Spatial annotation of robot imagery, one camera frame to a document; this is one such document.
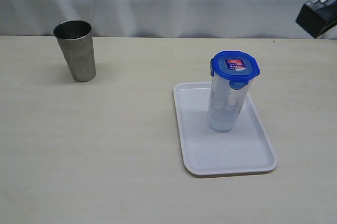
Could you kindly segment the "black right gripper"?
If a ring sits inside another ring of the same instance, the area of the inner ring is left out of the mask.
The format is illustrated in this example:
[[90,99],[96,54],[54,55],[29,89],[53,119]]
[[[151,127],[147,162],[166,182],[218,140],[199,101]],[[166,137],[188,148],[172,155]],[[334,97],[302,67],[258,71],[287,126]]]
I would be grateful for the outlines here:
[[336,0],[307,1],[295,21],[311,37],[321,37],[336,26]]

